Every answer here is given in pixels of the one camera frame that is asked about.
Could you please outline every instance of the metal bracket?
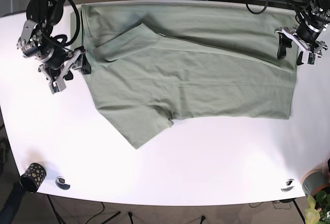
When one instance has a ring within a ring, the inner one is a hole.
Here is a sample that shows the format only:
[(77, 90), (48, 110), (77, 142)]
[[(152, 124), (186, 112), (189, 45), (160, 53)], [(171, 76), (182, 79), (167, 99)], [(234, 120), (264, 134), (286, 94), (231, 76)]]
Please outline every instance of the metal bracket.
[(47, 79), (49, 80), (49, 88), (51, 89), (52, 94), (62, 92), (64, 89), (67, 88), (64, 82), (64, 76), (66, 76), (69, 72), (69, 70), (73, 67), (74, 63), (77, 61), (79, 56), (81, 55), (80, 50), (76, 50), (73, 54), (73, 57), (67, 61), (65, 66), (61, 69), (61, 73), (59, 76), (55, 77), (55, 81), (52, 81), (51, 76), (48, 74), (48, 72), (45, 69), (45, 65), (41, 64), (39, 66), (39, 71), (42, 72)]
[(316, 47), (313, 51), (311, 51), (311, 45), (302, 41), (298, 35), (296, 34), (296, 29), (294, 28), (292, 31), (288, 27), (280, 28), (275, 31), (275, 33), (281, 33), (291, 39), (293, 42), (297, 44), (297, 46), (301, 49), (303, 52), (302, 56), (302, 62), (316, 65), (318, 58), (322, 57), (321, 50), (324, 48), (325, 50), (328, 49), (328, 47), (325, 45), (325, 42), (323, 41), (316, 41), (318, 44), (318, 47)]

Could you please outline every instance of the green leaf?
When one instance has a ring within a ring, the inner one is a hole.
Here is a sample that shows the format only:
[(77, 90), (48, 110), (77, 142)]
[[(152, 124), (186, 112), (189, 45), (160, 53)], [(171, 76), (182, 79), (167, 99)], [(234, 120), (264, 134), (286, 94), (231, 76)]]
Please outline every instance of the green leaf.
[(312, 197), (311, 195), (308, 195), (307, 197), (307, 202), (308, 202), (308, 205), (311, 209), (314, 209), (315, 206), (316, 206), (316, 201), (314, 199), (314, 197)]
[(326, 212), (323, 218), (324, 221), (329, 222), (330, 221), (330, 211)]
[(305, 210), (306, 224), (318, 224), (321, 216), (316, 209), (308, 208)]
[(316, 193), (316, 202), (322, 205), (326, 197), (327, 197), (327, 193), (325, 191), (319, 191)]

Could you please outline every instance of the shirt sleeve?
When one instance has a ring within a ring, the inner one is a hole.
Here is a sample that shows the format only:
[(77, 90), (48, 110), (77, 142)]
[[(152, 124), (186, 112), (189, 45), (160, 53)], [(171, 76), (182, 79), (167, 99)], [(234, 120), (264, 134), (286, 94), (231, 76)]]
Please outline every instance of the shirt sleeve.
[(173, 125), (166, 110), (159, 107), (106, 106), (98, 111), (135, 149)]

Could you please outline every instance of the gray object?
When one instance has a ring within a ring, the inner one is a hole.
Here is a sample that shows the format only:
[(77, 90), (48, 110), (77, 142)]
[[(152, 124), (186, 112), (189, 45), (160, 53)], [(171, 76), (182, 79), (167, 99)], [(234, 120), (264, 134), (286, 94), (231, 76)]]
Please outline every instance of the gray object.
[(302, 187), (306, 195), (315, 196), (317, 192), (330, 187), (330, 183), (322, 172), (313, 170), (302, 179)]
[(297, 47), (278, 61), (274, 30), (291, 17), (174, 5), (82, 10), (92, 66), (84, 78), (98, 111), (135, 148), (172, 119), (289, 118)]

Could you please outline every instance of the person's leg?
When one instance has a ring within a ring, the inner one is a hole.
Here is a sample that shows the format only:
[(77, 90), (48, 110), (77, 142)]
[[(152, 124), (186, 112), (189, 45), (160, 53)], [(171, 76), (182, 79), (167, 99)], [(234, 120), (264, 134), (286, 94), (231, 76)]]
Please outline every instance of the person's leg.
[(20, 182), (13, 185), (11, 193), (3, 207), (0, 211), (0, 223), (1, 224), (11, 224), (15, 218), (17, 211), (20, 208), (22, 198), (25, 195), (25, 190), (21, 186)]
[(7, 163), (8, 151), (9, 151), (8, 140), (2, 138), (0, 141), (0, 176), (4, 172), (4, 166)]

